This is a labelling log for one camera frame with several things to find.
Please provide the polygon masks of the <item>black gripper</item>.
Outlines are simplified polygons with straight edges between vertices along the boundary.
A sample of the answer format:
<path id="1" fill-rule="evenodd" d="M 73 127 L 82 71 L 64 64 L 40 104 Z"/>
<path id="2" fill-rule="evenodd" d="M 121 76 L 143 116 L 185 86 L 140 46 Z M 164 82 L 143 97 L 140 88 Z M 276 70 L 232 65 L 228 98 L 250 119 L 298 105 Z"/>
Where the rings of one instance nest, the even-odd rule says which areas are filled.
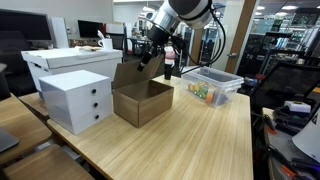
<path id="1" fill-rule="evenodd" d="M 157 56 L 164 52 L 163 48 L 168 42 L 170 34 L 161 28 L 153 25 L 151 30 L 147 34 L 147 38 L 151 41 L 151 44 L 147 46 L 144 56 L 137 67 L 138 71 L 142 71 L 149 63 L 153 56 Z"/>

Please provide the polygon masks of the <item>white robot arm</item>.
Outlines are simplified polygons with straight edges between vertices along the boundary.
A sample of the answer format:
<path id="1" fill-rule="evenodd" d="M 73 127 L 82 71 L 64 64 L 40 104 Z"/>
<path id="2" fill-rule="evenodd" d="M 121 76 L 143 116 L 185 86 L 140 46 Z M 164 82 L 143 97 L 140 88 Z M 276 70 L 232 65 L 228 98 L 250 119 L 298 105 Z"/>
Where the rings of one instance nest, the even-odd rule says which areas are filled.
<path id="1" fill-rule="evenodd" d="M 147 34 L 151 45 L 145 51 L 138 71 L 142 71 L 153 56 L 153 50 L 163 47 L 173 35 L 180 22 L 192 29 L 204 28 L 211 20 L 212 0 L 164 0 L 149 21 L 152 28 Z"/>

